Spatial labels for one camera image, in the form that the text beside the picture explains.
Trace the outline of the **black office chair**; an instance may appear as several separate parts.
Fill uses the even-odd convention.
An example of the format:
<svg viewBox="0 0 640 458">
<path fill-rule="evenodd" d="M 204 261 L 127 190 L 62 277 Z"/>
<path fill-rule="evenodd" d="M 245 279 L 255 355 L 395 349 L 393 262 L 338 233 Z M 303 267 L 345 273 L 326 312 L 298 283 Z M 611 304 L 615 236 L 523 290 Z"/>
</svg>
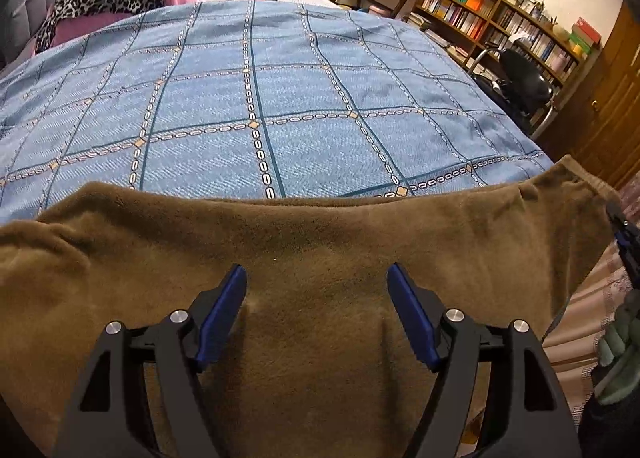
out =
<svg viewBox="0 0 640 458">
<path fill-rule="evenodd" d="M 537 140 L 555 117 L 555 91 L 538 71 L 522 33 L 503 46 L 489 42 L 466 71 L 476 85 L 530 139 Z"/>
</svg>

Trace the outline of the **blue patterned bedspread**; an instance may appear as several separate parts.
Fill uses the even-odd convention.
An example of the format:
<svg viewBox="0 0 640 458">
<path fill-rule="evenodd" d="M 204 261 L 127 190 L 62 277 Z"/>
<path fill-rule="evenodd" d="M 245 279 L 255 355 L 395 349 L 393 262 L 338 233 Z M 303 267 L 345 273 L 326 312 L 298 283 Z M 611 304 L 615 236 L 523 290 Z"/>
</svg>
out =
<svg viewBox="0 0 640 458">
<path fill-rule="evenodd" d="M 547 155 L 404 22 L 292 2 L 154 10 L 1 81 L 1 218 L 91 181 L 181 198 L 405 197 Z"/>
</svg>

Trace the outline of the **wooden wardrobe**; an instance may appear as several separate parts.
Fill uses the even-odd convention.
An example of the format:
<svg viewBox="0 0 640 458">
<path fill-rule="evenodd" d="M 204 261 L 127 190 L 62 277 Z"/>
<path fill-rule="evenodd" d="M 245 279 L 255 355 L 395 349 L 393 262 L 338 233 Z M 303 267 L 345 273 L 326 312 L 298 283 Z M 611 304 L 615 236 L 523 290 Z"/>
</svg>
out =
<svg viewBox="0 0 640 458">
<path fill-rule="evenodd" d="M 571 155 L 622 189 L 639 172 L 639 20 L 628 5 L 592 68 L 537 140 L 549 158 Z"/>
</svg>

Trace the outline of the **brown fleece pants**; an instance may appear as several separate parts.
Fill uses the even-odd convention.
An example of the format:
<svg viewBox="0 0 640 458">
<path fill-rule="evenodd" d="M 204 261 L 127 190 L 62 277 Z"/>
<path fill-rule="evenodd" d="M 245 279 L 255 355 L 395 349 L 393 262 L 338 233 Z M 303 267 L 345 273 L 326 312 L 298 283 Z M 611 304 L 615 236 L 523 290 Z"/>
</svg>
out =
<svg viewBox="0 0 640 458">
<path fill-rule="evenodd" d="M 612 238 L 615 190 L 571 158 L 415 198 L 194 200 L 90 183 L 1 230 L 1 393 L 45 452 L 107 322 L 157 322 L 247 274 L 205 374 L 235 457 L 398 457 L 434 377 L 386 291 L 393 263 L 447 306 L 544 334 Z"/>
</svg>

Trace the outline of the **grey tufted headboard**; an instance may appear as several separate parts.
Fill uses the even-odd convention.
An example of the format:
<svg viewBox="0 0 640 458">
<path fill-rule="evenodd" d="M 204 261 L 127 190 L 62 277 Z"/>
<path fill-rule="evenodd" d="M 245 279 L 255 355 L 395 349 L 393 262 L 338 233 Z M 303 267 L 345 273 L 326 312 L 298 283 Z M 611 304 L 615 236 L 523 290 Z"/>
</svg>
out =
<svg viewBox="0 0 640 458">
<path fill-rule="evenodd" d="M 1 72 L 26 61 L 54 0 L 9 0 L 1 9 Z"/>
</svg>

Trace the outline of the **wooden bookshelf with books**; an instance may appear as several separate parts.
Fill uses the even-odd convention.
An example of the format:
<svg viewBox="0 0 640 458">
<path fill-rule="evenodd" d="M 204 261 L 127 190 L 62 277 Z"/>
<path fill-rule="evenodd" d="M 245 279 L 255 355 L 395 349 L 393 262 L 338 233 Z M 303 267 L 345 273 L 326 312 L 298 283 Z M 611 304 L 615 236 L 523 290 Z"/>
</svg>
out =
<svg viewBox="0 0 640 458">
<path fill-rule="evenodd" d="M 488 48 L 514 46 L 549 82 L 563 100 L 587 66 L 590 47 L 544 15 L 536 0 L 416 0 L 413 13 L 445 41 L 444 48 L 469 72 L 495 75 L 498 54 Z"/>
</svg>

